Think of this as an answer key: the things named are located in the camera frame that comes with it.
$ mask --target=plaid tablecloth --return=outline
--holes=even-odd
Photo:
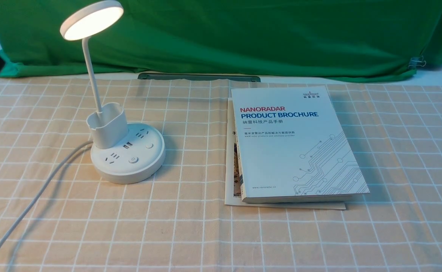
[[[104,103],[162,132],[165,164],[116,185],[79,153],[5,243],[0,271],[442,271],[442,87],[327,85],[371,191],[342,212],[223,203],[229,89],[288,85],[98,84]],[[89,139],[94,110],[86,80],[0,79],[0,238]]]

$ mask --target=logo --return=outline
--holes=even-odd
[[[308,93],[304,93],[303,94],[303,98],[320,98],[318,93],[312,93],[312,92],[308,92]]]

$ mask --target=circuit pattern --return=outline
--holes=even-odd
[[[296,196],[368,193],[368,187],[343,131],[318,141],[300,155]]]

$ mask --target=lamp base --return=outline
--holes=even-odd
[[[154,127],[128,124],[129,133],[107,149],[92,146],[90,156],[97,172],[114,184],[134,184],[152,176],[164,163],[165,142]]]

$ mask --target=white cable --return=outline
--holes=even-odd
[[[75,148],[68,156],[66,156],[66,158],[64,158],[62,160],[62,162],[60,162],[57,166],[57,168],[55,168],[55,170],[53,170],[53,172],[50,174],[50,176],[46,179],[45,184],[43,185],[43,187],[40,189],[40,191],[38,192],[38,194],[35,196],[35,198],[33,198],[33,200],[31,200],[31,203],[28,205],[28,207],[26,207],[26,209],[23,211],[23,213],[21,213],[21,215],[18,217],[18,219],[16,221],[14,221],[14,223],[12,224],[12,226],[10,227],[10,229],[6,232],[6,234],[3,236],[3,238],[1,238],[0,240],[0,249],[3,246],[3,244],[5,243],[5,241],[8,239],[8,237],[11,235],[11,233],[14,231],[14,229],[16,229],[16,227],[19,225],[19,223],[21,222],[21,220],[23,220],[23,218],[25,218],[26,214],[29,212],[29,210],[31,210],[31,208],[33,208],[33,206],[35,205],[35,203],[38,201],[38,199],[40,198],[40,196],[42,195],[42,193],[45,191],[45,189],[47,188],[48,184],[50,184],[50,182],[52,181],[53,177],[55,177],[55,175],[57,174],[57,172],[62,168],[62,166],[69,161],[69,159],[71,159],[71,157],[73,157],[78,150],[80,150],[81,148],[89,145],[93,143],[93,141],[88,141],[85,142],[81,145],[79,145],[77,148]]]

